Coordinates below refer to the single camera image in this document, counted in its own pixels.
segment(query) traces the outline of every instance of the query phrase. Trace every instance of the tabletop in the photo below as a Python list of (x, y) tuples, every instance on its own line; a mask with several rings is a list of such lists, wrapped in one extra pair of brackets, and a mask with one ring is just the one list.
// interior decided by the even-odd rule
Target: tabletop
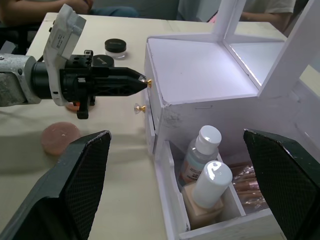
[[(105, 40), (120, 38), (127, 42), (128, 57), (116, 60), (115, 66), (141, 73), (148, 36), (209, 32), (213, 26), (159, 19), (83, 17), (87, 22), (73, 54), (83, 54), (84, 50), (104, 54)], [(41, 57), (55, 18), (56, 13), (47, 14), (28, 55)], [(269, 23), (240, 23), (237, 32), (283, 38)], [(43, 100), (38, 105), (1, 107), (0, 232), (36, 181), (57, 160), (43, 152), (42, 131), (50, 124), (64, 121), (75, 124), (82, 135), (102, 130), (110, 130), (112, 134), (104, 188), (89, 239), (166, 239), (154, 163), (145, 142), (144, 116), (135, 115), (133, 111), (135, 103), (142, 102), (141, 93), (129, 97), (98, 97), (88, 120), (77, 119), (75, 113), (56, 106), (52, 100)], [(277, 234), (254, 240), (282, 239)]]

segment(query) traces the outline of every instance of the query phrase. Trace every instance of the drawer knob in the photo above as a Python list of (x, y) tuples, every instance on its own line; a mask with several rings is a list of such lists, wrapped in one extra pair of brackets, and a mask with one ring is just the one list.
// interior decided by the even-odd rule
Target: drawer knob
[(134, 113), (138, 114), (140, 112), (146, 112), (146, 105), (140, 106), (138, 103), (134, 105)]
[(140, 79), (141, 82), (143, 83), (146, 83), (148, 85), (148, 88), (151, 88), (152, 87), (152, 79), (149, 79), (149, 80), (145, 80), (144, 78), (143, 79)]

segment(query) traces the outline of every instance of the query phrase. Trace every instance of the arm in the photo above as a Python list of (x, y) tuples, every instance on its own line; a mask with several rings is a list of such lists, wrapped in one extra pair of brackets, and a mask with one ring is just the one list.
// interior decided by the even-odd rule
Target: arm
[(280, 32), (283, 32), (291, 18), (291, 12), (282, 12), (282, 13), (251, 13), (243, 12), (241, 19), (251, 22), (269, 22)]
[(64, 4), (72, 7), (77, 14), (88, 12), (88, 5), (83, 0), (49, 2), (0, 0), (0, 21), (8, 26), (39, 23), (43, 21), (47, 13), (58, 13)]

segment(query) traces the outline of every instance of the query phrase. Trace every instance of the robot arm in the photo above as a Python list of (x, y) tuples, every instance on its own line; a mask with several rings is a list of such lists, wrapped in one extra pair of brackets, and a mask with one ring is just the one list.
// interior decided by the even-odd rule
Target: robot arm
[(96, 66), (91, 50), (72, 55), (85, 24), (64, 5), (50, 29), (44, 62), (33, 56), (0, 54), (0, 107), (53, 99), (58, 106), (80, 103), (77, 117), (87, 119), (96, 96), (130, 96), (145, 89), (145, 77), (130, 68)]

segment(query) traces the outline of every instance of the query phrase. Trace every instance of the clear plastic bottle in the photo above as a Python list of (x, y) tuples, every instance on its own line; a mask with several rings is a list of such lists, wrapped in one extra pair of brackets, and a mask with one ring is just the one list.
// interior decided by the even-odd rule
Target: clear plastic bottle
[(205, 125), (196, 139), (193, 139), (187, 149), (183, 165), (178, 176), (178, 186), (184, 185), (198, 179), (205, 165), (217, 159), (221, 143), (221, 133), (213, 126)]

